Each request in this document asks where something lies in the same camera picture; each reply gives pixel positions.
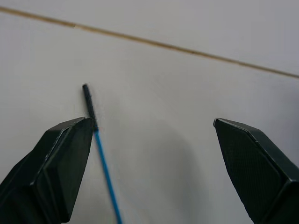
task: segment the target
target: black wire tip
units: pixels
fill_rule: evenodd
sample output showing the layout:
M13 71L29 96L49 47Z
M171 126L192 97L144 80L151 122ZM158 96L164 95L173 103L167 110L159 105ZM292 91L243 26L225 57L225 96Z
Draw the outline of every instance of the black wire tip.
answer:
M87 110L89 113L89 117L94 120L94 130L96 131L96 130L98 130L98 124L97 124L97 120L96 120L95 113L93 110L92 96L90 94L87 84L84 84L82 86L82 89L83 89L83 93L85 96L85 102L86 102Z

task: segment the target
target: blue wire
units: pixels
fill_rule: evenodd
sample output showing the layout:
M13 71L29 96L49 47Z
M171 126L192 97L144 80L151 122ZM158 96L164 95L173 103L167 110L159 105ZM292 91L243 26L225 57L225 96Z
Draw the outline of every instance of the blue wire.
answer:
M94 136L95 136L95 139L96 139L97 144L98 144L98 150L99 150L100 158L101 158L101 161L102 161L102 167L103 167L104 174L105 174L105 177L106 177L106 181L107 181L108 190L109 190L109 193L110 193L112 205L113 205L113 208L114 208L114 211L115 211L117 224L122 224L121 214L120 214L120 211L118 209L117 202L116 202L112 182L111 182L109 171L108 171L108 166L107 166L107 163L106 163L106 160L105 160L104 151L103 151L102 143L101 143L101 140L100 140L100 132L98 130L96 130L94 132Z

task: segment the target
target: white surface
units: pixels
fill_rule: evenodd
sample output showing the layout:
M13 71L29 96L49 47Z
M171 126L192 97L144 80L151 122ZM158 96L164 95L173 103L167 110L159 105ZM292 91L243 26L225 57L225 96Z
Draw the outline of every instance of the white surface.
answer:
M260 128L298 166L299 80L0 14L0 181L89 83L127 224L251 224L213 120ZM114 221L94 144L71 224Z
M299 75L297 0L1 0L0 5Z

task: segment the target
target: brown line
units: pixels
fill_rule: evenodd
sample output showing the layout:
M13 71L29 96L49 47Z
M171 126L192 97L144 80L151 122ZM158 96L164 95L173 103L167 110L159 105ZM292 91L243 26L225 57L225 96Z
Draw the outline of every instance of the brown line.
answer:
M34 20L49 22L49 23L53 23L53 24L57 24L57 25L65 26L65 27L78 28L81 30L94 32L94 33L98 33L98 34L103 34L103 35L109 35L109 36L126 39L126 40L130 40L130 41L145 43L145 44L149 44L152 46L161 47L161 48L165 48L165 49L176 50L176 51L183 52L186 54L202 56L202 57L206 57L206 58L210 58L210 59L214 59L214 60L237 64L237 65L240 65L243 67L248 67L248 68L252 68L252 69L256 69L256 70L271 72L271 73L275 73L275 74L279 74L279 75L283 75L283 76L299 78L299 75L294 74L294 73L271 69L271 68L254 65L254 64L250 64L250 63L246 63L246 62L242 62L242 61L238 61L238 60L234 60L234 59L230 59L230 58L226 58L226 57L216 56L216 55L212 55L212 54L208 54L208 53L204 53L204 52L200 52L200 51L196 51L196 50L182 48L182 47L167 44L167 43L152 41L152 40L140 38L137 36L131 36L131 35L121 34L121 33L113 32L113 31L109 31L109 30L105 30L105 29L101 29L101 28L95 28L95 27L90 27L90 26L86 26L86 25L82 25L82 24L77 24L74 22L62 21L62 20L58 20L58 19L54 19L54 18L50 18L50 17L46 17L46 16L41 16L41 15L32 14L32 13L26 13L23 11L10 9L10 8L6 8L6 7L1 7L1 6L0 6L0 12L13 14L13 15L17 15L17 16L22 16L22 17L26 17L26 18L30 18L30 19L34 19Z

